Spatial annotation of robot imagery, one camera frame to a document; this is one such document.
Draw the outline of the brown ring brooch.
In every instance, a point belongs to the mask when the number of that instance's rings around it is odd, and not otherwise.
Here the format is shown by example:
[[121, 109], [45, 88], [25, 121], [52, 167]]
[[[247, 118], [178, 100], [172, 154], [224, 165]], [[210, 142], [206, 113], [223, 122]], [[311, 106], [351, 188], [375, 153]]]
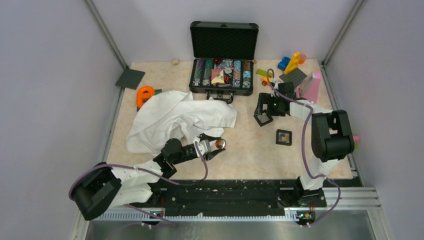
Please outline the brown ring brooch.
[[219, 150], [224, 149], [226, 145], [227, 145], [226, 141], [222, 138], [215, 141], [215, 147]]

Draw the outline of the black square frame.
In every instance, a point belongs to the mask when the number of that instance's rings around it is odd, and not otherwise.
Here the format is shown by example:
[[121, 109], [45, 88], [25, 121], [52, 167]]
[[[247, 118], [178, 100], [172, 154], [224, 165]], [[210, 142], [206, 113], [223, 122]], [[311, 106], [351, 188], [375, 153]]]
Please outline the black square frame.
[[270, 124], [273, 121], [273, 118], [271, 115], [269, 115], [267, 112], [263, 112], [260, 114], [255, 114], [254, 119], [258, 123], [260, 127], [263, 127], [267, 124]]
[[275, 143], [277, 145], [291, 146], [293, 144], [292, 132], [289, 130], [277, 129]]

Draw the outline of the colourful round enamel brooch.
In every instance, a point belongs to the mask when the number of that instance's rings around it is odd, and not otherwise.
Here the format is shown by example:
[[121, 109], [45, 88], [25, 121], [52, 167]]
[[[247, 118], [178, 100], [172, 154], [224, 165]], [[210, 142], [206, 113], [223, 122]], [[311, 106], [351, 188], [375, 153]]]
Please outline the colourful round enamel brooch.
[[288, 143], [290, 141], [290, 135], [286, 132], [279, 133], [279, 141]]

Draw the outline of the white shirt garment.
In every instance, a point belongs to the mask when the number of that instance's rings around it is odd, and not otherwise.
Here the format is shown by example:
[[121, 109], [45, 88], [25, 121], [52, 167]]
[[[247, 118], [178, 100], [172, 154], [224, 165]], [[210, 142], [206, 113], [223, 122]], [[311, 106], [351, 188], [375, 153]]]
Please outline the white shirt garment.
[[137, 112], [126, 137], [132, 154], [158, 155], [170, 139], [192, 143], [200, 134], [220, 137], [233, 128], [237, 111], [221, 100], [195, 100], [191, 92], [170, 90], [151, 97]]

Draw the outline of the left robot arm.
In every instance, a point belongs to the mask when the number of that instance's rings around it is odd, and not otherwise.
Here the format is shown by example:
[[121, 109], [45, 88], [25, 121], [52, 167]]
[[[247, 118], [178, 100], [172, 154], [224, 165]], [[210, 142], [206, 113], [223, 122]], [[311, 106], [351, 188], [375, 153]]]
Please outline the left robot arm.
[[179, 182], [170, 179], [177, 172], [177, 164], [199, 158], [206, 166], [207, 161], [226, 150], [226, 145], [222, 137], [204, 133], [188, 145], [171, 138], [156, 157], [145, 163], [98, 163], [75, 180], [68, 197], [87, 221], [114, 207], [132, 204], [154, 207], [160, 202], [161, 183], [179, 186]]

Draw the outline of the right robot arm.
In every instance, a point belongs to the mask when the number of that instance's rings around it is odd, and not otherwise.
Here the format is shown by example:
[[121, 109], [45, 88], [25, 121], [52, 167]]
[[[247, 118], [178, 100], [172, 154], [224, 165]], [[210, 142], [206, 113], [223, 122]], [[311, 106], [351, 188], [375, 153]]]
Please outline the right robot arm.
[[299, 206], [307, 206], [313, 200], [312, 191], [321, 189], [338, 161], [355, 149], [348, 113], [297, 98], [291, 82], [279, 83], [271, 93], [261, 92], [253, 115], [260, 126], [271, 123], [273, 117], [291, 116], [304, 121], [301, 154], [306, 172], [298, 177], [293, 192], [293, 200]]

